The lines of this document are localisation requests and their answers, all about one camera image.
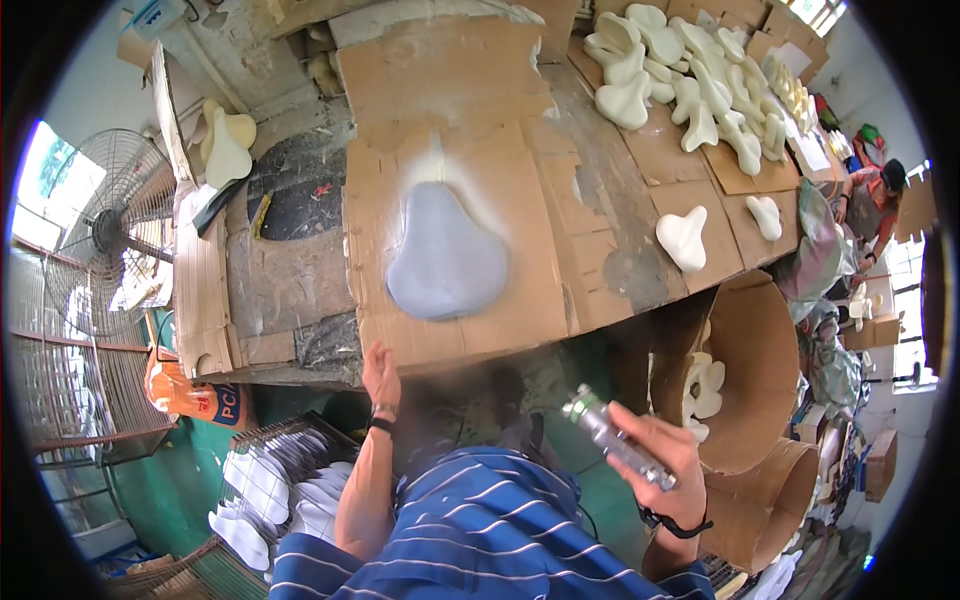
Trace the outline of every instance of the woman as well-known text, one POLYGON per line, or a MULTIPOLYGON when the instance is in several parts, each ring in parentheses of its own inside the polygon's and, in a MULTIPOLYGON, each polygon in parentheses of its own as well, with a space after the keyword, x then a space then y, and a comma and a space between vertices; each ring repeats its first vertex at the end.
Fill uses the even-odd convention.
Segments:
POLYGON ((861 273, 876 264, 876 258, 883 254, 893 236, 905 183, 906 172, 895 158, 883 169, 860 169, 843 183, 843 193, 833 204, 837 224, 846 224, 861 243, 879 237, 874 248, 860 259, 861 273))

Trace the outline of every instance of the gray painted foam piece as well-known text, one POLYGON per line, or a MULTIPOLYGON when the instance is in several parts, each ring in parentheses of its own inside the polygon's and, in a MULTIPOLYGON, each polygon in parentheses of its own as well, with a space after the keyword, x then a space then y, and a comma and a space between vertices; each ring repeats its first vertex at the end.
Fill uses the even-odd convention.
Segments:
POLYGON ((418 183, 407 203, 406 234, 387 269, 387 291, 403 312, 437 321, 472 315, 507 284, 507 251, 480 228, 445 185, 418 183))

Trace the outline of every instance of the striped polo shirt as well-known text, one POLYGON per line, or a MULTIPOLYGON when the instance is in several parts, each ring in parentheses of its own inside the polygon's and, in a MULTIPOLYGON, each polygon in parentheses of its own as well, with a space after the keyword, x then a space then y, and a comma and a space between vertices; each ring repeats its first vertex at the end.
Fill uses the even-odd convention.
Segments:
POLYGON ((456 450, 400 481, 394 532, 372 561, 286 536, 270 598, 713 597, 699 561, 656 584, 626 566, 580 526, 579 497, 572 475, 513 450, 456 450))

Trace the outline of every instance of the fan grille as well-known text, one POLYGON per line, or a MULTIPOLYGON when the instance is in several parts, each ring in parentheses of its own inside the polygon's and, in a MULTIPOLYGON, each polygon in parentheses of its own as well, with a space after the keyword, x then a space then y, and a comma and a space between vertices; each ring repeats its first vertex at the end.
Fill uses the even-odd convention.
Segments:
POLYGON ((46 260, 44 281, 68 323, 87 335, 115 335, 161 298, 165 279, 172 285, 176 185, 156 145, 128 130, 96 133, 67 159, 50 206, 75 218, 46 260))

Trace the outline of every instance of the orange bag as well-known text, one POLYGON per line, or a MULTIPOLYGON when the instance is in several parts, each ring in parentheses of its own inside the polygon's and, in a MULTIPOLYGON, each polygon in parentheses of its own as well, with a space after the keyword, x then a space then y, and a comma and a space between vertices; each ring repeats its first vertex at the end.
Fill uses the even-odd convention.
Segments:
POLYGON ((246 383, 190 383, 177 355, 154 346, 143 380, 147 398, 161 413, 179 413, 208 420, 236 431, 256 428, 256 416, 246 383))

